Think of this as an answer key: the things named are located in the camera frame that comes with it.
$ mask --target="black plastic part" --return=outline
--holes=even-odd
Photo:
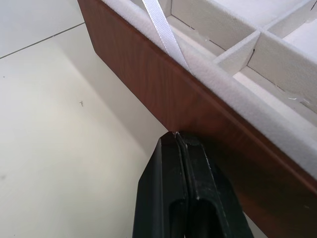
[[[253,238],[230,182],[193,136],[161,137],[138,184],[133,238]]]

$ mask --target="tile grout line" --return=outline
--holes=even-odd
[[[3,59],[4,57],[10,56],[10,55],[12,55],[12,54],[14,54],[14,53],[17,53],[17,52],[19,52],[19,51],[22,51],[22,50],[24,50],[24,49],[26,49],[26,48],[29,48],[29,47],[31,47],[31,46],[34,46],[34,45],[36,45],[36,44],[38,44],[38,43],[40,43],[40,42],[46,41],[46,40],[48,40],[48,39],[50,39],[50,38],[53,38],[54,36],[58,36],[58,35],[60,35],[60,34],[62,34],[62,33],[64,33],[64,32],[66,32],[66,31],[72,30],[72,29],[76,28],[77,26],[81,26],[81,25],[83,25],[83,24],[85,24],[85,22],[82,22],[82,23],[80,23],[80,24],[78,24],[78,25],[76,25],[76,26],[73,26],[73,27],[70,27],[70,28],[68,28],[68,29],[66,29],[66,30],[63,30],[63,31],[61,31],[61,32],[58,32],[58,33],[56,33],[55,35],[49,36],[49,37],[47,37],[47,38],[45,38],[45,39],[43,39],[43,40],[40,40],[40,41],[38,41],[38,42],[35,42],[35,43],[33,43],[33,44],[29,45],[29,46],[23,47],[23,48],[21,48],[21,49],[19,49],[19,50],[17,50],[17,51],[14,51],[14,52],[12,52],[12,53],[10,53],[10,54],[7,54],[7,55],[5,55],[5,56],[2,56],[2,57],[0,57],[0,59]]]

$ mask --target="wood grain panel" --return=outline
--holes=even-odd
[[[269,238],[317,236],[317,182],[309,174],[101,0],[78,2],[99,57],[168,130],[206,140]]]

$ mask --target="white ribbon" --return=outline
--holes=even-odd
[[[158,0],[142,0],[150,18],[158,32],[160,39],[168,53],[174,60],[190,72],[188,64],[181,52],[173,32],[167,22]]]

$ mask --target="white floor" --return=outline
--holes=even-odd
[[[1,238],[132,237],[137,182],[166,129],[85,24],[65,31],[82,22],[76,0],[0,2]]]

